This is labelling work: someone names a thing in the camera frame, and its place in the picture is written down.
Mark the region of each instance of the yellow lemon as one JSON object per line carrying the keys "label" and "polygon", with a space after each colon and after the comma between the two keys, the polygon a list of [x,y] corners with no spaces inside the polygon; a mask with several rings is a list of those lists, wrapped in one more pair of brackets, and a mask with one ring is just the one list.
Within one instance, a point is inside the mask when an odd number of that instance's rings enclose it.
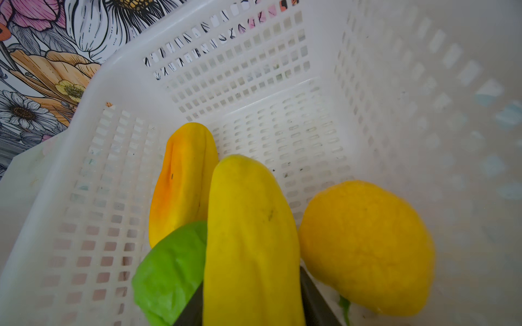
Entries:
{"label": "yellow lemon", "polygon": [[410,316],[433,282],[433,240],[415,210],[376,185],[349,181],[320,192],[299,228],[311,274],[353,303]]}

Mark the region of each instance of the orange papaya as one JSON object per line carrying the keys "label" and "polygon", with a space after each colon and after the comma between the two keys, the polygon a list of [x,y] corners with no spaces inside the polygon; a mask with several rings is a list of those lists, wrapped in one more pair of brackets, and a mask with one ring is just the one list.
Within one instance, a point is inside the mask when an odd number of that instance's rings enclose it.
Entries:
{"label": "orange papaya", "polygon": [[210,181],[217,164],[216,143],[204,125],[185,124],[170,137],[152,196],[150,247],[185,224],[207,219]]}

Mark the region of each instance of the basket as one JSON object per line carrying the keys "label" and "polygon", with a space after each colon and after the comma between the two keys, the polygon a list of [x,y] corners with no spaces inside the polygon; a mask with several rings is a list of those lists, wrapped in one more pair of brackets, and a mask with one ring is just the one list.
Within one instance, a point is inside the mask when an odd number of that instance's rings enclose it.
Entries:
{"label": "basket", "polygon": [[[168,137],[277,178],[299,225],[351,179],[408,200],[437,248],[426,308],[355,325],[520,326],[522,5],[191,0],[92,79],[0,279],[4,325],[147,325],[131,279]],[[338,295],[320,285],[341,317]]]}

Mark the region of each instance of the floral wallpaper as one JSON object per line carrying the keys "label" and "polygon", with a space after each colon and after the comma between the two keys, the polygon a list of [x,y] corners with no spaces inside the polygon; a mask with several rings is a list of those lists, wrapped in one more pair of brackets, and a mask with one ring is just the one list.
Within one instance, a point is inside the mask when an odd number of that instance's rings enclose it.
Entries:
{"label": "floral wallpaper", "polygon": [[0,0],[0,177],[64,131],[100,65],[186,0]]}

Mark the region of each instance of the green lettuce leaf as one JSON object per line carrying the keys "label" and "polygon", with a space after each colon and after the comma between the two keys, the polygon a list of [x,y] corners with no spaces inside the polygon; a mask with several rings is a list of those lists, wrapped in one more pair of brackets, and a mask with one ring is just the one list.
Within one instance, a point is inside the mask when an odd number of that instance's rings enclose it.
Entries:
{"label": "green lettuce leaf", "polygon": [[171,326],[203,281],[207,222],[184,225],[160,241],[132,279],[134,302],[151,326]]}

